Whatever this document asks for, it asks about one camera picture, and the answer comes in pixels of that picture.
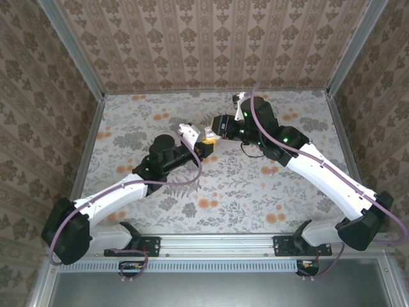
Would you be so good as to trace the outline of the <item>black connector board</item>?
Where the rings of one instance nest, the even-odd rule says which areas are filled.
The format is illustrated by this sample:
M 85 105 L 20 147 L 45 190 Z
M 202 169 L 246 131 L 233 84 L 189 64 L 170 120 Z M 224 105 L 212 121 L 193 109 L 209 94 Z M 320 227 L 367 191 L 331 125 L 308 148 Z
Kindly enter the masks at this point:
M 145 266 L 144 261 L 124 261 L 118 265 L 119 275 L 122 278 L 136 278 L 143 272 Z
M 315 276 L 318 274 L 320 265 L 317 260 L 297 260 L 298 276 Z

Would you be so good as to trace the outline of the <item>floral patterned table cover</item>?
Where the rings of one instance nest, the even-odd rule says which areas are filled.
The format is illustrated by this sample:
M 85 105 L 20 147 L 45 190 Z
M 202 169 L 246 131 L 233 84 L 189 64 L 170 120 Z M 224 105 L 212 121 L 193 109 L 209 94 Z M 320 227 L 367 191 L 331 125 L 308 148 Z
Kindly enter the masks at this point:
M 202 129 L 214 117 L 236 112 L 229 92 L 108 95 L 104 102 L 84 196 L 127 176 L 157 136 L 173 136 L 181 123 Z M 276 233 L 341 215 L 308 180 L 263 157 L 256 146 L 220 140 L 202 165 L 174 170 L 172 186 L 121 207 L 102 225 L 126 221 L 147 234 Z

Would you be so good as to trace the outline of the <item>aluminium table edge rail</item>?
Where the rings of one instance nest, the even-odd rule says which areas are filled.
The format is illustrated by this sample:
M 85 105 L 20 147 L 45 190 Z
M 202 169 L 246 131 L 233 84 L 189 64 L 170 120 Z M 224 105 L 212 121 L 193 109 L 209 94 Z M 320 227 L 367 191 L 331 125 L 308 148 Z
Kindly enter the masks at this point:
M 357 165 L 355 163 L 355 159 L 348 141 L 348 137 L 346 134 L 346 131 L 344 129 L 344 125 L 341 119 L 341 115 L 339 113 L 339 110 L 337 108 L 337 104 L 335 102 L 335 99 L 330 96 L 326 91 L 324 91 L 328 108 L 330 111 L 330 114 L 332 116 L 332 120 L 335 126 L 335 130 L 337 132 L 339 142 L 341 145 L 341 149 L 343 151 L 344 155 L 344 160 L 346 163 L 346 167 L 348 168 L 349 176 L 358 183 L 358 185 L 362 185 L 362 181 L 360 179 L 359 171 L 357 169 Z
M 88 173 L 89 164 L 91 161 L 93 149 L 95 146 L 96 137 L 98 134 L 98 130 L 100 127 L 100 123 L 102 121 L 102 116 L 104 113 L 105 102 L 101 101 L 96 105 L 95 114 L 93 117 L 93 121 L 91 123 L 91 127 L 89 130 L 88 138 L 86 144 L 84 146 L 84 151 L 81 158 L 81 163 L 79 164 L 79 169 L 77 172 L 77 176 L 75 178 L 75 182 L 73 185 L 72 193 L 70 195 L 71 200 L 76 200 L 81 197 L 82 191 L 84 189 L 84 184 L 86 181 L 86 176 Z

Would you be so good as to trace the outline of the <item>grey metal panel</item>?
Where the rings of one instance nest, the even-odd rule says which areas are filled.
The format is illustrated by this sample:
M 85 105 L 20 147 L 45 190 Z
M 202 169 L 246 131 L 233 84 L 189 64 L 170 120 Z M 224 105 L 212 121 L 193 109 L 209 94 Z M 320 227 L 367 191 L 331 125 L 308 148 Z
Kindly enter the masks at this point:
M 344 259 L 326 275 L 291 272 L 58 272 L 44 265 L 29 307 L 409 307 L 395 260 Z

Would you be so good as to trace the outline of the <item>aluminium frame post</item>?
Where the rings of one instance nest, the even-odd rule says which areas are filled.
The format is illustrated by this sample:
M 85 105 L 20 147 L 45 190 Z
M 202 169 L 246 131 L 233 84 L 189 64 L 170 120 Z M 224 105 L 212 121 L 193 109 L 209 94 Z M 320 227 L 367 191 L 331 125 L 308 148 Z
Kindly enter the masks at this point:
M 91 62 L 82 51 L 79 40 L 74 36 L 55 0 L 38 0 L 38 3 L 56 30 L 96 101 L 102 102 L 104 99 L 102 85 L 91 67 Z
M 327 93 L 330 97 L 334 96 L 342 85 L 388 2 L 389 0 L 370 0 L 360 23 L 328 83 Z

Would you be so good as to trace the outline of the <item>aluminium mounting rail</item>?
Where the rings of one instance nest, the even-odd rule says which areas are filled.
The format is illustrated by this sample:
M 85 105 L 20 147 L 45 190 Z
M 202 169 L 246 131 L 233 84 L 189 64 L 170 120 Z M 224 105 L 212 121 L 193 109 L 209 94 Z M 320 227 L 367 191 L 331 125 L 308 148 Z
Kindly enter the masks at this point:
M 275 256 L 273 237 L 286 233 L 225 234 L 225 235 L 142 235 L 160 237 L 159 258 L 261 258 L 284 257 L 310 259 L 315 256 Z M 333 257 L 341 250 L 341 243 L 331 245 Z

